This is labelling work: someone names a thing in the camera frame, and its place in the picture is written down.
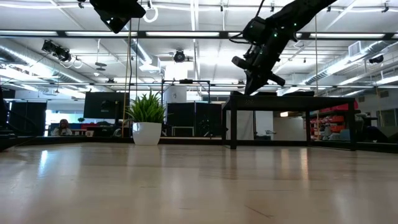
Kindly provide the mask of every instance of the ceiling duct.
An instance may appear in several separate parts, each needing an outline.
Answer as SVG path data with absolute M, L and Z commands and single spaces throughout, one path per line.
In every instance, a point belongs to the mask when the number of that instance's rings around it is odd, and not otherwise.
M 131 39 L 130 48 L 137 56 L 140 62 L 139 68 L 142 72 L 149 72 L 152 74 L 159 74 L 161 72 L 160 59 L 156 56 L 149 55 L 136 39 Z
M 351 46 L 349 46 L 349 52 L 338 57 L 329 63 L 326 63 L 320 72 L 313 71 L 309 78 L 305 80 L 306 85 L 311 85 L 317 80 L 328 77 L 332 74 L 340 72 L 349 66 L 353 65 L 354 62 L 359 60 L 367 60 L 374 58 L 377 55 L 385 54 L 389 51 L 389 47 L 396 44 L 395 41 L 359 41 Z
M 94 81 L 77 73 L 73 70 L 61 66 L 58 62 L 43 57 L 32 50 L 27 49 L 21 44 L 17 44 L 7 38 L 0 39 L 1 55 L 7 55 L 6 58 L 13 58 L 19 65 L 32 66 L 36 70 L 33 71 L 38 75 L 54 75 L 59 76 L 60 82 L 76 82 L 76 83 L 93 83 Z M 15 64 L 12 60 L 8 60 L 9 64 Z M 105 86 L 97 86 L 100 91 L 113 91 Z

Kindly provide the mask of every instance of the white planter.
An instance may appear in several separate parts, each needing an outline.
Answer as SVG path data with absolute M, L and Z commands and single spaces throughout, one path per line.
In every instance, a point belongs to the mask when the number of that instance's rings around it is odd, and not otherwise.
M 162 132 L 161 123 L 138 122 L 132 124 L 132 138 L 138 146 L 156 146 Z

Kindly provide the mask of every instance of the potted plant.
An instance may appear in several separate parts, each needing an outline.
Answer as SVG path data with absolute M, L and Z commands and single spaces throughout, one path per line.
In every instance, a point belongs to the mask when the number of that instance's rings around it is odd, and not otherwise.
M 136 145 L 155 146 L 159 143 L 165 108 L 159 103 L 158 94 L 152 94 L 152 91 L 149 96 L 144 94 L 141 98 L 133 100 L 132 105 L 126 110 L 134 122 L 132 137 Z

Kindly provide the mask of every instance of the person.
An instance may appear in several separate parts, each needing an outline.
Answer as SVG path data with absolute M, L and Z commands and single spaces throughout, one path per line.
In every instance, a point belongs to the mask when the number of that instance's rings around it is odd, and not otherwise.
M 69 123 L 66 119 L 60 121 L 60 126 L 51 132 L 51 136 L 71 136 L 72 131 L 69 129 Z

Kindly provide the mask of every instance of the cable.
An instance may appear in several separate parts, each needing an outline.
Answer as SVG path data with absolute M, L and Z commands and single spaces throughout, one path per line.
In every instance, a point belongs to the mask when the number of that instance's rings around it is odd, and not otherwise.
M 47 53 L 46 55 L 44 55 L 40 60 L 38 60 L 37 62 L 35 62 L 33 65 L 29 66 L 29 68 L 32 68 L 34 65 L 36 65 L 37 63 L 41 62 L 45 57 L 47 57 L 47 55 L 50 53 Z
M 126 78 L 124 79 L 124 99 L 123 99 L 123 123 L 122 126 L 124 127 L 124 121 L 126 120 L 126 95 L 127 95 L 127 74 L 129 71 L 129 64 L 128 61 L 131 60 L 129 55 L 131 54 L 131 19 L 130 19 L 130 26 L 129 26 L 129 38 L 128 38 L 128 47 L 127 47 L 127 63 L 126 63 Z
M 152 0 L 148 0 L 148 6 L 145 8 L 145 11 L 149 11 L 151 9 L 153 9 L 155 11 L 155 15 L 152 19 L 148 19 L 147 14 L 145 14 L 143 18 L 144 18 L 145 22 L 147 22 L 147 23 L 155 22 L 159 16 L 159 10 L 157 9 L 157 7 L 152 4 Z
M 319 93 L 319 88 L 318 88 L 318 16 L 315 15 L 315 57 L 316 57 L 316 70 L 317 70 L 317 75 L 316 75 L 316 80 L 317 80 L 317 96 Z M 317 112 L 317 130 L 318 130 L 318 140 L 321 140 L 321 130 L 319 128 L 319 111 Z
M 230 37 L 228 40 L 231 41 L 232 43 L 235 43 L 235 44 L 250 44 L 250 42 L 248 42 L 248 41 L 242 42 L 242 41 L 236 41 L 236 40 L 234 40 L 234 38 L 237 38 L 237 37 L 239 37 L 239 36 L 242 35 L 242 34 L 243 34 L 243 33 L 240 32 L 240 33 L 238 33 L 238 34 L 236 34 L 236 35 Z
M 138 19 L 138 28 L 137 28 L 137 32 L 139 32 L 139 25 L 141 23 L 141 18 Z M 138 37 L 137 37 L 137 43 L 136 43 L 136 100 L 138 98 L 138 57 L 137 57 L 137 53 L 138 53 Z M 132 66 L 131 66 L 131 51 L 130 51 L 130 82 L 131 82 L 131 77 L 132 77 Z
M 265 1 L 265 0 L 262 0 L 262 1 L 261 1 L 261 4 L 260 4 L 260 6 L 259 6 L 259 10 L 257 11 L 257 13 L 256 13 L 256 16 L 255 16 L 255 17 L 259 16 L 259 14 L 260 14 L 260 11 L 261 11 L 261 8 L 262 8 L 262 5 L 264 4 L 264 1 Z

